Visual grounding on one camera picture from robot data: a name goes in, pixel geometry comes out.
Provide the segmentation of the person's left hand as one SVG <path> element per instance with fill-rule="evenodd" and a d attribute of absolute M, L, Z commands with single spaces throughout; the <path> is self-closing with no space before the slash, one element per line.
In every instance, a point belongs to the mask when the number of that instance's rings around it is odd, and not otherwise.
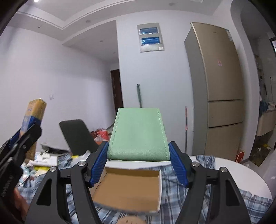
<path fill-rule="evenodd" d="M 19 210 L 22 220 L 25 220 L 29 205 L 27 204 L 26 200 L 20 195 L 20 192 L 17 188 L 14 189 L 14 205 L 17 210 Z"/>

